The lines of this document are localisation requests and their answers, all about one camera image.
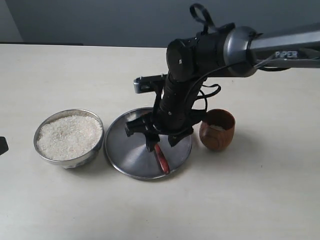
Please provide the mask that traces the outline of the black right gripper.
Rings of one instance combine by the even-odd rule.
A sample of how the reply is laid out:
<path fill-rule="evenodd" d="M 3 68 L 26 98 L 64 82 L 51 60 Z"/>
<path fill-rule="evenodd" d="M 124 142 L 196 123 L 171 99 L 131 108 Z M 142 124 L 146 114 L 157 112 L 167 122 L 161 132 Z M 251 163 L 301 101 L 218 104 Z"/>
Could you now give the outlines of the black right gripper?
<path fill-rule="evenodd" d="M 193 133 L 193 125 L 205 118 L 206 110 L 192 109 L 203 80 L 196 78 L 180 82 L 167 77 L 164 82 L 163 97 L 156 110 L 155 122 L 161 135 L 168 136 L 171 147 L 176 146 L 183 138 Z M 128 137 L 135 133 L 145 134 L 145 145 L 148 152 L 155 150 L 160 137 L 153 132 L 150 114 L 144 114 L 125 123 Z"/>

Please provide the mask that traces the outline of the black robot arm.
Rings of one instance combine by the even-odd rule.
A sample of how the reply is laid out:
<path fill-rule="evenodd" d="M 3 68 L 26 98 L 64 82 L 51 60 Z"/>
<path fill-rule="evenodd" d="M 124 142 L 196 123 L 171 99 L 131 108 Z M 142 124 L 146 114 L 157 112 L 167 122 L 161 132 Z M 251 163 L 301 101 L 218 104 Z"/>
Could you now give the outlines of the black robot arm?
<path fill-rule="evenodd" d="M 135 79 L 138 94 L 155 92 L 152 111 L 125 124 L 128 136 L 145 136 L 153 151 L 161 135 L 171 146 L 193 133 L 205 119 L 205 109 L 193 109 L 203 83 L 213 77 L 246 78 L 257 70 L 276 72 L 320 66 L 320 26 L 317 23 L 273 33 L 233 23 L 195 37 L 175 39 L 166 49 L 168 73 Z"/>

